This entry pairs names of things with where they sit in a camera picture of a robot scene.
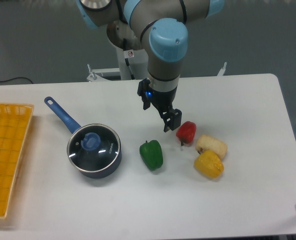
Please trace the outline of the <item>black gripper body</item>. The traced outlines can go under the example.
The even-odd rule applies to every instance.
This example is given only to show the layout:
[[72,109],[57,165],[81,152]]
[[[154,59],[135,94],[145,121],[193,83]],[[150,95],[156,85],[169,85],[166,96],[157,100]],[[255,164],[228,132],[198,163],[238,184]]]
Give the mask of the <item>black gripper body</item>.
[[142,98],[147,98],[157,111],[161,118],[163,113],[173,109],[177,87],[171,91],[158,91],[150,86],[151,81],[148,78],[141,80],[138,84],[137,94]]

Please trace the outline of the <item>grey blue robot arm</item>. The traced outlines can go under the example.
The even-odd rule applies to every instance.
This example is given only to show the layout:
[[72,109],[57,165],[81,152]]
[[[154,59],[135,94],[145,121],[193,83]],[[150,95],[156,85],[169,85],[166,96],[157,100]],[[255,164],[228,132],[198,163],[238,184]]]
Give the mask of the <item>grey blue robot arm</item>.
[[115,21],[128,26],[148,56],[147,77],[137,94],[143,109],[153,105],[164,131],[181,125],[182,112],[173,108],[184,57],[188,49],[186,24],[220,12],[223,0],[78,0],[87,24],[100,27]]

